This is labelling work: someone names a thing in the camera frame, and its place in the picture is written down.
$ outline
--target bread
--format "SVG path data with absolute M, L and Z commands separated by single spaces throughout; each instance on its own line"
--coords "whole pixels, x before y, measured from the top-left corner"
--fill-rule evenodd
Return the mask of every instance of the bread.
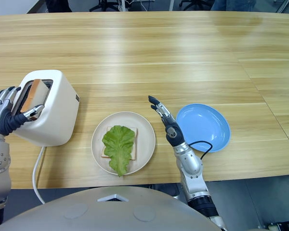
M 28 97 L 21 108 L 20 112 L 23 113 L 36 105 L 44 104 L 49 92 L 49 88 L 41 79 L 33 80 Z
M 112 127 L 107 127 L 106 132 L 108 132 Z M 133 144 L 133 149 L 131 151 L 131 160 L 136 160 L 136 141 L 137 141 L 137 128 L 129 128 L 130 130 L 132 130 L 133 132 L 135 132 L 135 140 L 134 140 L 134 144 Z M 104 154 L 104 150 L 105 150 L 105 145 L 103 146 L 103 150 L 102 150 L 102 155 L 101 157 L 103 158 L 110 158 L 108 155 Z

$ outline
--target black cable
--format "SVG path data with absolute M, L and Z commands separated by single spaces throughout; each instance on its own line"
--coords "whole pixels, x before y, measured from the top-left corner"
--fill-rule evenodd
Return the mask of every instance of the black cable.
M 213 145 L 210 142 L 207 142 L 207 141 L 196 141 L 196 142 L 190 143 L 188 146 L 191 146 L 191 145 L 193 145 L 195 143 L 207 143 L 208 145 L 210 145 L 210 148 L 204 154 L 202 154 L 202 156 L 200 158 L 201 160 L 213 148 Z

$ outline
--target lettuce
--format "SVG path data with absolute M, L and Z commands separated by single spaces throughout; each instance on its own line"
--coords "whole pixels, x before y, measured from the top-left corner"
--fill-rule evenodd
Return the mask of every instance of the lettuce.
M 124 126 L 113 126 L 103 137 L 104 154 L 110 157 L 109 166 L 119 177 L 127 173 L 135 132 Z

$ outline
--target gray floor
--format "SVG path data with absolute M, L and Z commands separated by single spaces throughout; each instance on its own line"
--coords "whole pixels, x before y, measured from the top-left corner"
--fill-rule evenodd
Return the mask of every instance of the gray floor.
M 207 182 L 219 214 L 229 231 L 263 228 L 271 222 L 289 221 L 289 176 Z M 51 201 L 87 188 L 40 190 Z M 8 220 L 40 205 L 33 190 L 12 190 L 4 211 Z
M 144 8 L 141 6 L 140 1 L 134 0 L 135 2 L 132 4 L 132 7 L 129 9 L 130 11 L 145 11 Z M 175 0 L 173 10 L 174 11 L 181 11 L 182 8 L 179 7 L 179 3 L 181 0 Z M 89 9 L 98 4 L 98 0 L 68 0 L 69 6 L 72 11 L 74 12 L 88 12 Z M 169 9 L 170 0 L 155 0 L 154 2 L 147 2 L 143 0 L 144 7 L 149 11 L 167 11 Z M 275 13 L 280 5 L 283 3 L 283 0 L 257 0 L 256 6 L 254 11 L 256 12 L 271 12 Z M 39 13 L 46 12 L 46 5 L 43 5 Z M 197 7 L 191 7 L 188 10 L 198 10 Z M 285 9 L 284 13 L 289 13 L 289 5 Z

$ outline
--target blue plate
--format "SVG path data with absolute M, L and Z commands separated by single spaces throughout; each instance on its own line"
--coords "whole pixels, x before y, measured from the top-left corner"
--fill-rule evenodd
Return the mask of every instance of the blue plate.
M 223 149 L 230 141 L 231 131 L 227 120 L 214 108 L 204 104 L 189 104 L 182 108 L 176 118 L 185 141 L 207 141 L 213 145 L 210 153 Z M 205 152 L 207 143 L 195 143 L 193 148 Z

